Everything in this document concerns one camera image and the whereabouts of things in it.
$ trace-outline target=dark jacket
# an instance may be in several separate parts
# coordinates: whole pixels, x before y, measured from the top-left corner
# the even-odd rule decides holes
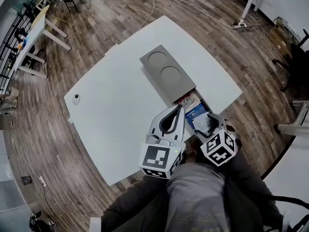
[[[224,201],[231,231],[262,232],[263,225],[282,228],[283,216],[275,202],[258,198],[271,192],[247,163],[243,152],[219,169],[226,175]],[[166,180],[145,176],[127,189],[104,212],[102,232],[163,232],[169,208]]]

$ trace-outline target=person's arm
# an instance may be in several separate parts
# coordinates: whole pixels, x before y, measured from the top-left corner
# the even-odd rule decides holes
[[[282,225],[283,216],[280,214],[275,201],[263,199],[255,193],[272,195],[265,182],[252,169],[240,150],[225,166],[225,171],[241,191],[258,207],[262,220],[267,224]]]
[[[165,188],[168,180],[144,176],[119,196],[101,218],[101,231],[113,231],[141,211],[158,193]]]

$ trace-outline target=blue package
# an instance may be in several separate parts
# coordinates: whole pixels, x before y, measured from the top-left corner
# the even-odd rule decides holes
[[[195,128],[192,123],[192,120],[196,118],[197,116],[200,116],[201,114],[204,114],[206,112],[208,111],[206,110],[205,106],[202,103],[200,103],[195,108],[193,108],[191,111],[185,114],[185,118],[193,130],[195,130]]]

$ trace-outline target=gray pants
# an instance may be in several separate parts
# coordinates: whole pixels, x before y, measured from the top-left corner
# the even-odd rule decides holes
[[[0,113],[4,114],[10,111],[14,110],[14,103],[11,101],[8,101],[7,99],[2,99],[0,101]]]

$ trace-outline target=person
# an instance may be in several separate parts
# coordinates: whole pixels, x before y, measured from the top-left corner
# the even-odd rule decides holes
[[[279,232],[283,216],[263,195],[272,194],[241,148],[220,167],[199,149],[170,180],[144,176],[129,187],[104,211],[101,231]]]
[[[0,95],[0,113],[8,113],[14,111],[17,106],[17,97],[19,90],[10,88],[5,94]]]

